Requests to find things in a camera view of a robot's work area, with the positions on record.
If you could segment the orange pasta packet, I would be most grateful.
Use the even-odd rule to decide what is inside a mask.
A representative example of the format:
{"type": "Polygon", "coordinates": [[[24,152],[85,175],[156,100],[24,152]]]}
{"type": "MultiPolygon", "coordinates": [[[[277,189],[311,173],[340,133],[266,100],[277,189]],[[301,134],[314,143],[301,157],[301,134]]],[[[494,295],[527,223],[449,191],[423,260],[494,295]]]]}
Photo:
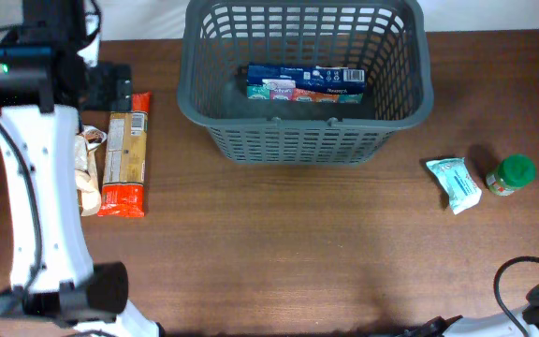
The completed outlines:
{"type": "Polygon", "coordinates": [[[152,96],[151,92],[132,94],[130,111],[110,115],[98,216],[145,215],[146,143],[152,96]]]}

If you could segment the blue tissue pack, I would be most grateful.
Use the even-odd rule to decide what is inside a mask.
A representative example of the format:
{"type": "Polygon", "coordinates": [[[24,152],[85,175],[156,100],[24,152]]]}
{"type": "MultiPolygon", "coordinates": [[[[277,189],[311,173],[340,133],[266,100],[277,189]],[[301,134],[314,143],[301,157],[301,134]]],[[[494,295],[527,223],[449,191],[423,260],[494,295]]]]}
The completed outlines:
{"type": "Polygon", "coordinates": [[[358,104],[365,90],[363,69],[259,64],[247,68],[249,99],[358,104]]]}

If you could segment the grey plastic basket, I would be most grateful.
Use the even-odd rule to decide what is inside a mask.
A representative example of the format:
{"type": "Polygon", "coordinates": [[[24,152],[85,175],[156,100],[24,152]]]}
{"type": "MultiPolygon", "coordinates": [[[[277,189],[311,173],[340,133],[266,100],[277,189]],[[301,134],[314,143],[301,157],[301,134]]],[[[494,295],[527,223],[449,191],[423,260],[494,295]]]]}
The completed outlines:
{"type": "Polygon", "coordinates": [[[177,99],[236,162],[356,164],[434,93],[415,0],[204,0],[186,9],[177,99]]]}

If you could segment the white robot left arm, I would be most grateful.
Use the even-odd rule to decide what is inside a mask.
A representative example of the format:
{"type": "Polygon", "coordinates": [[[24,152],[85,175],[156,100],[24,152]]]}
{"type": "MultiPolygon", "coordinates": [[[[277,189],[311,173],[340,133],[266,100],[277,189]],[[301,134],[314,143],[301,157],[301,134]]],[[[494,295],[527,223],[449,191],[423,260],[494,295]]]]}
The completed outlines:
{"type": "Polygon", "coordinates": [[[0,319],[50,322],[73,336],[160,336],[128,298],[121,262],[96,264],[80,220],[74,139],[98,58],[95,1],[26,1],[0,26],[0,152],[13,258],[0,319]]]}

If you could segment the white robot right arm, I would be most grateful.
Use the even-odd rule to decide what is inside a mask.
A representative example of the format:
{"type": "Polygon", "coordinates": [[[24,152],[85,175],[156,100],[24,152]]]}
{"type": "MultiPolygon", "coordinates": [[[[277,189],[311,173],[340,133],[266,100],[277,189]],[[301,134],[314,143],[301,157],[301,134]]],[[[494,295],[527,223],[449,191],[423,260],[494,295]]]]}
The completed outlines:
{"type": "MultiPolygon", "coordinates": [[[[529,336],[539,337],[539,284],[526,296],[527,305],[511,311],[512,316],[529,336]]],[[[399,333],[399,336],[440,337],[519,337],[521,329],[505,314],[482,318],[458,316],[450,319],[437,317],[419,328],[399,333]]]]}

